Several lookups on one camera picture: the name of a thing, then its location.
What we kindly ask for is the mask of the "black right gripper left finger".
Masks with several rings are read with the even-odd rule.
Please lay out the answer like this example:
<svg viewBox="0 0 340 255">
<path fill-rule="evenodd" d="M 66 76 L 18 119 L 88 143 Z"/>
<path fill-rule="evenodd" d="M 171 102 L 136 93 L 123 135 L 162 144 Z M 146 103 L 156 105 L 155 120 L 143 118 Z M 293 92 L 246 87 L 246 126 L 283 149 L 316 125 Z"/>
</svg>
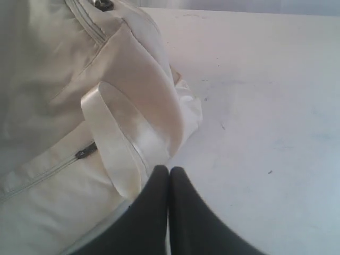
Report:
<svg viewBox="0 0 340 255">
<path fill-rule="evenodd" d="M 166 254 L 168 186 L 169 170 L 157 165 L 127 211 L 74 254 Z"/>
</svg>

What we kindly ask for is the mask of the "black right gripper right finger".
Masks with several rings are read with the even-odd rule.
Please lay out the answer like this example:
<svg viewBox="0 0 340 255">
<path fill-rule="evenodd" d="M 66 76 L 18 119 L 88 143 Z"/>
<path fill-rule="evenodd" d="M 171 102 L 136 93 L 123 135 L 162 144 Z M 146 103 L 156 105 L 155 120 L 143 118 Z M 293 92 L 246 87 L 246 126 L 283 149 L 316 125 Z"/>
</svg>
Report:
<svg viewBox="0 0 340 255">
<path fill-rule="evenodd" d="M 171 254 L 263 254 L 214 214 L 181 167 L 170 171 L 168 213 Z"/>
</svg>

